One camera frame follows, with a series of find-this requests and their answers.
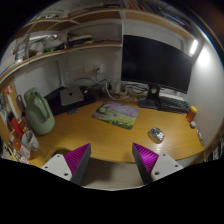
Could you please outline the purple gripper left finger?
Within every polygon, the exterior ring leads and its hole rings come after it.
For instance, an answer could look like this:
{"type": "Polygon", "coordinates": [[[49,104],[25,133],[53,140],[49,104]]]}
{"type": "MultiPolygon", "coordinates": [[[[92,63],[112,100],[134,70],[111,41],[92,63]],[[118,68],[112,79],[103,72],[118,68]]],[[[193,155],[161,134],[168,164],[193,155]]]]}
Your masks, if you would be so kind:
{"type": "Polygon", "coordinates": [[[91,155],[91,144],[85,144],[65,155],[55,154],[42,169],[77,185],[81,183],[91,155]]]}

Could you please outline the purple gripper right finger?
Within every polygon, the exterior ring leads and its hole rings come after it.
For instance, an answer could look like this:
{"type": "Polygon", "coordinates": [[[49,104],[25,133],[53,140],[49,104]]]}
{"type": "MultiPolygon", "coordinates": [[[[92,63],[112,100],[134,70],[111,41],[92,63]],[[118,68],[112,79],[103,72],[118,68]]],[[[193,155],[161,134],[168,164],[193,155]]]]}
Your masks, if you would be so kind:
{"type": "Polygon", "coordinates": [[[182,169],[168,154],[157,154],[137,143],[132,144],[132,154],[145,185],[182,169]]]}

